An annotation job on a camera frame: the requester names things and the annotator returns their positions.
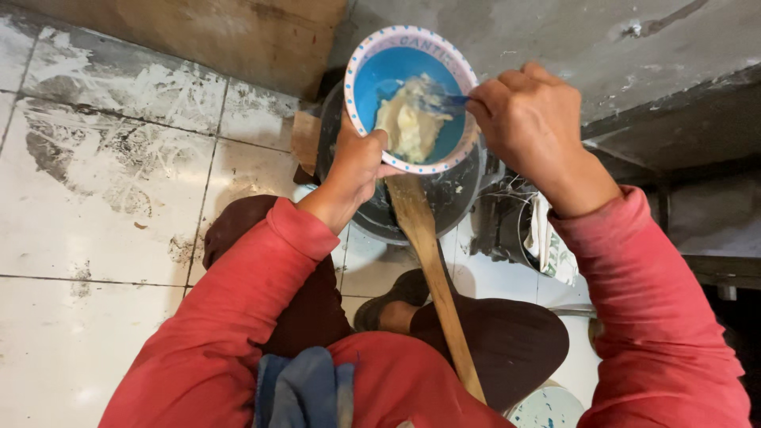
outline dough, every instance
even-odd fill
[[[431,154],[444,121],[452,120],[448,114],[420,110],[423,98],[435,105],[427,92],[431,85],[435,82],[425,73],[407,79],[390,101],[380,102],[375,121],[375,129],[388,133],[389,151],[414,164]]]

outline pot handle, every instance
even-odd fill
[[[505,163],[503,161],[499,161],[497,172],[495,172],[494,174],[486,174],[483,177],[481,177],[481,187],[478,189],[478,191],[480,192],[481,190],[486,189],[492,184],[498,183],[503,178],[505,178]]]

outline sleeve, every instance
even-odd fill
[[[579,426],[750,426],[734,351],[645,194],[577,219],[552,219],[587,279],[605,327],[592,407]]]
[[[244,426],[275,320],[339,239],[280,198],[140,351],[101,427]]]

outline dirty floor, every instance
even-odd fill
[[[298,200],[300,101],[121,40],[0,5],[0,420],[96,426],[143,342],[204,274],[202,237],[229,202]],[[470,217],[442,239],[457,288],[589,302],[525,267],[469,255]],[[333,251],[349,320],[417,267],[348,226]],[[586,405],[598,359],[584,319],[553,380]]]

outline foot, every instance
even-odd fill
[[[422,269],[402,274],[386,294],[368,300],[354,316],[357,331],[394,331],[409,333],[409,322],[428,298],[428,284]]]

